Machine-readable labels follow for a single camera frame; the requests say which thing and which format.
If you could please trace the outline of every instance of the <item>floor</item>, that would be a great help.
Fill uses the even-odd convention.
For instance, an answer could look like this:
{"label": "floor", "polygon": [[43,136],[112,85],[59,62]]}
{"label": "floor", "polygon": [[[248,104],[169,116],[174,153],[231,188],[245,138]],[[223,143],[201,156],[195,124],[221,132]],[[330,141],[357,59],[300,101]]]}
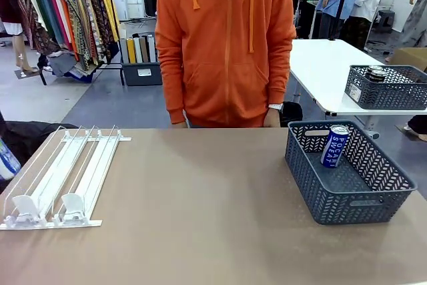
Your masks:
{"label": "floor", "polygon": [[[371,55],[380,61],[386,57],[383,51],[391,48],[398,33],[375,35],[369,43]],[[91,84],[80,84],[72,79],[56,78],[47,75],[48,86],[43,86],[38,77],[18,80],[11,46],[0,48],[0,109],[10,120],[62,121],[85,127],[111,128],[167,128],[169,116],[165,110],[165,100],[161,86],[122,87],[118,71],[105,70],[97,73]],[[37,56],[30,53],[30,62]],[[292,99],[295,79],[288,84],[286,100]],[[304,119],[324,119],[307,93],[303,92],[300,101]],[[411,141],[397,130],[409,120],[406,116],[384,116],[378,124],[380,147],[419,184],[421,194],[427,198],[427,144]]]}

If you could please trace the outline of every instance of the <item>wristwatch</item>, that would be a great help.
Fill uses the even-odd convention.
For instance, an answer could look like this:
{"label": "wristwatch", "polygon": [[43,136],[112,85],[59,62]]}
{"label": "wristwatch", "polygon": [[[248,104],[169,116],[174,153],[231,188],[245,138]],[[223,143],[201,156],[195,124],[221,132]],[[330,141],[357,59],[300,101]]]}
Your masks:
{"label": "wristwatch", "polygon": [[273,109],[277,109],[277,110],[282,110],[283,104],[282,103],[271,103],[268,105],[268,107],[273,108]]}

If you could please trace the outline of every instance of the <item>hand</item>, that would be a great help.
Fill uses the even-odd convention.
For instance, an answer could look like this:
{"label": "hand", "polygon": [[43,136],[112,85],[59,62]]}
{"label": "hand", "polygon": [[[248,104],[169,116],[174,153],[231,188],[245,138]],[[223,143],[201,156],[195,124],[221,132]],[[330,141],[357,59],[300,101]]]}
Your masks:
{"label": "hand", "polygon": [[323,0],[323,3],[322,3],[323,8],[326,8],[326,6],[328,5],[328,1],[329,1],[329,0]]}
{"label": "hand", "polygon": [[188,125],[186,121],[183,121],[182,123],[173,123],[172,128],[174,129],[188,128]]}
{"label": "hand", "polygon": [[280,127],[280,115],[277,109],[268,109],[267,115],[264,118],[264,127]]}

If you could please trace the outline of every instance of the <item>hoodie pocket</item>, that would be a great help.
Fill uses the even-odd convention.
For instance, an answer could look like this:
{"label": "hoodie pocket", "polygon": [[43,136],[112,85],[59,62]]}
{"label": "hoodie pocket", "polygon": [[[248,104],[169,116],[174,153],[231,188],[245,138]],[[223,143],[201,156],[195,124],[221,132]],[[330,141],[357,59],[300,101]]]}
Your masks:
{"label": "hoodie pocket", "polygon": [[224,65],[186,64],[183,81],[185,110],[190,115],[210,119],[224,110]]}
{"label": "hoodie pocket", "polygon": [[254,63],[230,66],[232,104],[243,118],[253,118],[267,108],[268,76]]}

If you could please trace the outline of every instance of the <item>white shorts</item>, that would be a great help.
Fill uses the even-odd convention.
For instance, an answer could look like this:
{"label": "white shorts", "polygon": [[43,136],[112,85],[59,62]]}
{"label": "white shorts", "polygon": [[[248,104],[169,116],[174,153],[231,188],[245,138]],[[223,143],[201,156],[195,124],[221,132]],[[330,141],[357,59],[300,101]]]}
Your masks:
{"label": "white shorts", "polygon": [[3,23],[6,29],[6,32],[12,36],[18,36],[22,34],[22,25],[20,23]]}

